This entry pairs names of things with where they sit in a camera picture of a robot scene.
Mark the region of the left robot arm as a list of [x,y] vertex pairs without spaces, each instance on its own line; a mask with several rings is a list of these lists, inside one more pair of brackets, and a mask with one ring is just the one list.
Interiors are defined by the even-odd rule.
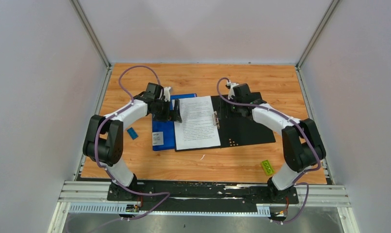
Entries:
[[171,104],[172,87],[148,83],[145,91],[132,97],[120,109],[90,118],[82,152],[106,170],[112,181],[120,186],[120,195],[126,200],[138,196],[136,175],[122,161],[124,131],[137,120],[151,115],[155,121],[178,122],[182,119],[179,103]]

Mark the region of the blue file folder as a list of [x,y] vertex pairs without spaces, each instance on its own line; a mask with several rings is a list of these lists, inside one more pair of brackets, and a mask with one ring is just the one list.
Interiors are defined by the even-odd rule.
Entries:
[[156,121],[152,117],[152,149],[153,151],[175,149],[175,130],[172,121]]

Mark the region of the green toy brick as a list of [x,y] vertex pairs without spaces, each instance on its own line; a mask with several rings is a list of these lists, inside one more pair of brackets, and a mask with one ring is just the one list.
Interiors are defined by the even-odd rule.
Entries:
[[261,167],[262,167],[264,173],[266,174],[266,176],[271,176],[271,175],[275,174],[275,170],[272,167],[272,165],[269,162],[269,160],[262,161],[261,162]]

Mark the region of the printed paper sheet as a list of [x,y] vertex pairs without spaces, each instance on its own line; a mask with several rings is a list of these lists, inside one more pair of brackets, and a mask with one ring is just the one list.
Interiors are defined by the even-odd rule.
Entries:
[[210,96],[179,99],[181,123],[174,123],[175,150],[198,150],[221,146]]

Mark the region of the blue toy brick plate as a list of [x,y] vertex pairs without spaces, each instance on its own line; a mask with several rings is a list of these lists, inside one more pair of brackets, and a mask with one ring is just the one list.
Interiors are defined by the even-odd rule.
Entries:
[[128,128],[126,131],[127,131],[127,133],[129,134],[129,136],[131,137],[132,140],[135,140],[135,139],[138,138],[138,134],[137,134],[137,132],[134,130],[133,127]]

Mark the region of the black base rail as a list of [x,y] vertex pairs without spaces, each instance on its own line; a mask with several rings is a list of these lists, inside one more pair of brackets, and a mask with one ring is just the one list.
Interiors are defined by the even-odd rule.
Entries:
[[139,216],[293,216],[305,207],[350,207],[340,185],[298,185],[272,197],[265,184],[140,181],[132,194],[111,182],[65,182],[59,202],[71,213]]

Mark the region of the beige card sheet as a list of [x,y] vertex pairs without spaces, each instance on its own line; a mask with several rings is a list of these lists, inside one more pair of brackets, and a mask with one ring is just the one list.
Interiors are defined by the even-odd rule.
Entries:
[[234,114],[230,110],[232,106],[223,101],[221,97],[211,96],[211,98],[214,119],[221,142],[221,146],[218,148],[268,144],[276,141],[271,129],[246,117]]

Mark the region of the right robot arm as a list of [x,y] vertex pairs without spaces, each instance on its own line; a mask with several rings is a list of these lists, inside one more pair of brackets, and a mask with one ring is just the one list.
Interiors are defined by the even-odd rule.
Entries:
[[231,110],[256,123],[264,125],[281,136],[285,163],[269,180],[268,199],[280,202],[286,190],[306,172],[321,168],[326,151],[315,122],[300,120],[276,110],[266,101],[253,96],[248,84],[227,82],[227,102]]

